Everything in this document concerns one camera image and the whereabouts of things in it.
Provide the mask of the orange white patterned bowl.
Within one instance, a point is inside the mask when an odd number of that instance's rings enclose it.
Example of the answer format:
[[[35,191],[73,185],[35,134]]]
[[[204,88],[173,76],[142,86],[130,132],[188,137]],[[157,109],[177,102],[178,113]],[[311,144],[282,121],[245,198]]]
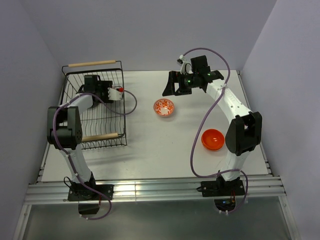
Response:
[[[155,101],[153,104],[153,110],[158,117],[167,118],[174,113],[175,105],[171,100],[161,98]]]

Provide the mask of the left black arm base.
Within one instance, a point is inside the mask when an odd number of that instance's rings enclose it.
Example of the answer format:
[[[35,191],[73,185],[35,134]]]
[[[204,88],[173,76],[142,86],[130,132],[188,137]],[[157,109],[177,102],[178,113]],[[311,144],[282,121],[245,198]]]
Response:
[[[114,185],[113,184],[98,184],[94,189],[104,195],[110,200],[113,198]],[[93,203],[93,201],[105,200],[104,197],[96,192],[93,192],[80,183],[76,183],[70,187],[67,200],[69,202],[78,202],[78,212],[82,215],[96,215],[100,210],[100,203]]]

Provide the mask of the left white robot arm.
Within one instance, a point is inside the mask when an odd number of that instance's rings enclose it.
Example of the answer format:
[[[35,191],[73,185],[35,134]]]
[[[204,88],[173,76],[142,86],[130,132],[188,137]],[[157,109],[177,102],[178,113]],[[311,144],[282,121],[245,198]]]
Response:
[[[47,141],[64,157],[71,172],[70,191],[86,200],[96,196],[108,198],[101,192],[100,186],[84,158],[81,143],[83,130],[81,114],[94,105],[96,100],[103,105],[106,91],[95,83],[95,90],[82,90],[75,97],[59,106],[51,106],[47,110]]]

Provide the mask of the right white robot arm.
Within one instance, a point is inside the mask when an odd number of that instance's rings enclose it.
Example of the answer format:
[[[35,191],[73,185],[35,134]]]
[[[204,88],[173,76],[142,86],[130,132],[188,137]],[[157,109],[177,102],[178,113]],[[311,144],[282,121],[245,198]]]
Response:
[[[226,116],[229,127],[224,137],[228,149],[225,163],[219,171],[222,179],[216,183],[217,191],[229,194],[234,181],[250,152],[261,142],[262,115],[252,112],[227,86],[218,70],[211,70],[205,55],[187,59],[181,55],[177,62],[180,71],[170,71],[162,96],[190,95],[193,88],[203,90],[212,97]]]

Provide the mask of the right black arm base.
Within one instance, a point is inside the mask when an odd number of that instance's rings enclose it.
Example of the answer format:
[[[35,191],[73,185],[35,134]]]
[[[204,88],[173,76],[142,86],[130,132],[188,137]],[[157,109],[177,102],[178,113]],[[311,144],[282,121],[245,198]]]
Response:
[[[224,197],[215,199],[215,207],[222,212],[230,212],[236,208],[236,197],[245,195],[243,181],[238,177],[232,181],[225,181],[222,177],[216,180],[202,181],[196,190],[202,197]]]

